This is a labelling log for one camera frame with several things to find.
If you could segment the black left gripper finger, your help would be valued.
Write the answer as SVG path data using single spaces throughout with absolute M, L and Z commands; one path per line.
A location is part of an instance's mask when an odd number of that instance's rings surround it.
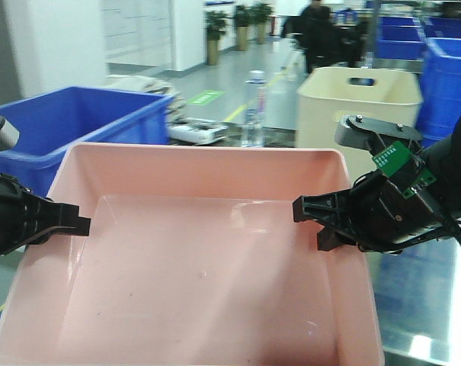
M 24 194 L 23 244 L 43 244 L 52 235 L 89 236 L 91 220 L 79 215 L 79 206 Z

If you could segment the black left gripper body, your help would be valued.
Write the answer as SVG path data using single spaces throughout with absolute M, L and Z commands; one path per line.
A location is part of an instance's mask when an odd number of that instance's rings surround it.
M 10 175 L 0 174 L 0 255 L 38 239 L 38 204 L 31 189 Z

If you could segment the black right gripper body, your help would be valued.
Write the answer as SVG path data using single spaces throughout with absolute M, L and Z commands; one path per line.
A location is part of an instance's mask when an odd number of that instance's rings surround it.
M 428 191 L 438 182 L 409 199 L 377 167 L 354 183 L 348 210 L 360 250 L 401 252 L 431 239 L 451 237 L 447 211 Z

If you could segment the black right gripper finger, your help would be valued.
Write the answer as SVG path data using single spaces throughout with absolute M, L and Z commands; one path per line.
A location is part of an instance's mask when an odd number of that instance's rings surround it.
M 330 252 L 341 246 L 356 246 L 354 239 L 338 233 L 328 227 L 324 227 L 317 233 L 317 249 L 323 252 Z
M 350 189 L 320 195 L 301 195 L 293 203 L 293 221 L 314 221 L 345 236 L 354 236 L 356 230 L 349 212 Z

